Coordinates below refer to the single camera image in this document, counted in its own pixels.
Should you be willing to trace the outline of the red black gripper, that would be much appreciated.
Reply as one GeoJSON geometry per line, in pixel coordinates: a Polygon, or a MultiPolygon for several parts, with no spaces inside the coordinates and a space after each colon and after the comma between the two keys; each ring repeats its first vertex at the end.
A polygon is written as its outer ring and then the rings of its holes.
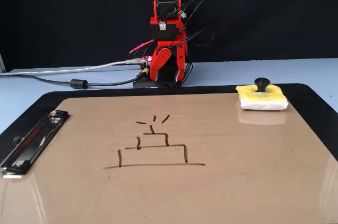
{"type": "Polygon", "coordinates": [[[187,55],[185,26],[182,23],[159,22],[158,24],[152,24],[151,27],[156,48],[150,65],[150,79],[156,80],[159,69],[170,61],[171,63],[177,63],[175,81],[182,81],[185,57],[187,55]]]}

